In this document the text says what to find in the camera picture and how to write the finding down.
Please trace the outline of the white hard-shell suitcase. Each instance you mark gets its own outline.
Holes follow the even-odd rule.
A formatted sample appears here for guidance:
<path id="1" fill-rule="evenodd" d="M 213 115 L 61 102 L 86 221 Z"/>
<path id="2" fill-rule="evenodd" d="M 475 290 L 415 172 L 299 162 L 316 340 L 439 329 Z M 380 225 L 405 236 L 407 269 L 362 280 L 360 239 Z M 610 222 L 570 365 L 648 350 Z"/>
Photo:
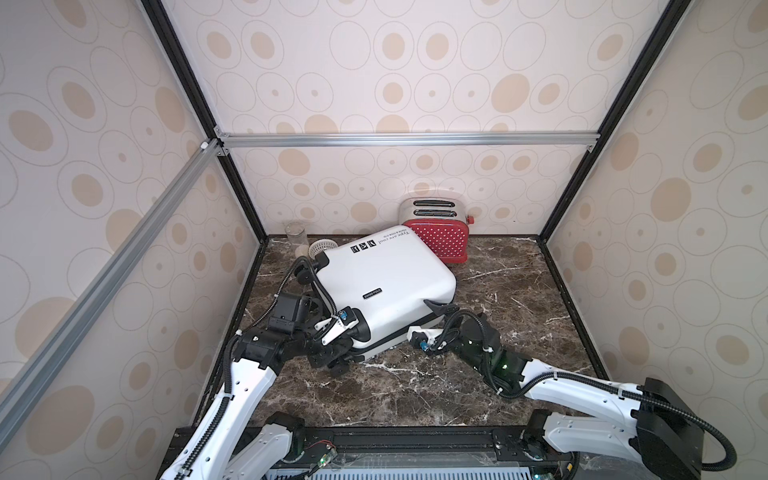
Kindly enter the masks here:
<path id="1" fill-rule="evenodd" d="M 431 328 L 423 300 L 452 303 L 456 278 L 409 227 L 398 225 L 358 238 L 316 258 L 301 257 L 290 275 L 309 285 L 322 310 L 309 327 L 322 336 L 345 307 L 358 315 L 360 335 L 348 363 L 331 370 L 343 374 L 353 362 L 368 360 L 406 340 L 411 326 Z"/>

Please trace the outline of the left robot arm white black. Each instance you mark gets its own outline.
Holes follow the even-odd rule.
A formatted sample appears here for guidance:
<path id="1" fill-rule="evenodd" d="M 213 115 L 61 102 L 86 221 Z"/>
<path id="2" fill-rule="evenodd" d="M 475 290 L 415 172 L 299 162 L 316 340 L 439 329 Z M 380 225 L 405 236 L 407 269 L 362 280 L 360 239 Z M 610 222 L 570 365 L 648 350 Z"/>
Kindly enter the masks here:
<path id="1" fill-rule="evenodd" d="M 341 364 L 361 330 L 350 269 L 297 259 L 285 278 L 302 278 L 309 295 L 276 294 L 252 328 L 232 337 L 224 349 L 223 384 L 186 445 L 162 473 L 164 479 L 259 479 L 275 464 L 303 459 L 305 423 L 275 413 L 259 434 L 237 447 L 249 419 L 284 366 L 304 357 L 315 369 Z"/>

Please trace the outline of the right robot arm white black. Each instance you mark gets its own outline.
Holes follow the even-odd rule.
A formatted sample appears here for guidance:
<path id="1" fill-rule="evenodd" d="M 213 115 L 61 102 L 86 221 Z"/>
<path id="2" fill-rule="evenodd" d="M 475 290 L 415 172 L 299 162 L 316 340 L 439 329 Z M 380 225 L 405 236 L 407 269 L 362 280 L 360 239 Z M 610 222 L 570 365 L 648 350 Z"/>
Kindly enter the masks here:
<path id="1" fill-rule="evenodd" d="M 428 356 L 453 353 L 505 400 L 528 398 L 573 410 L 537 410 L 520 436 L 529 458 L 583 452 L 643 465 L 660 479 L 698 479 L 733 468 L 738 454 L 716 427 L 692 412 L 665 382 L 641 385 L 562 370 L 504 347 L 483 314 L 431 303 L 438 329 L 412 327 L 409 343 Z"/>

